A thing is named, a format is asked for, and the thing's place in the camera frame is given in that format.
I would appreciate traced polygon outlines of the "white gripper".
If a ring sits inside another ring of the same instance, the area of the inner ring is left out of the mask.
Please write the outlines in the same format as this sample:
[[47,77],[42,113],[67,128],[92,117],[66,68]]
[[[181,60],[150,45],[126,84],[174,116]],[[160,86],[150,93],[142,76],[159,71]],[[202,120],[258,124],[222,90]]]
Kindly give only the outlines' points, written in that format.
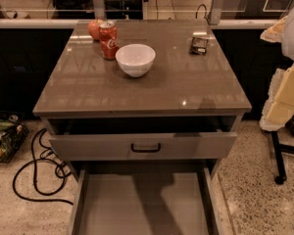
[[[260,38],[270,43],[281,42],[282,54],[294,61],[294,7],[287,17],[265,29]],[[262,110],[260,128],[277,131],[294,116],[294,64],[287,70],[275,71],[268,95]]]

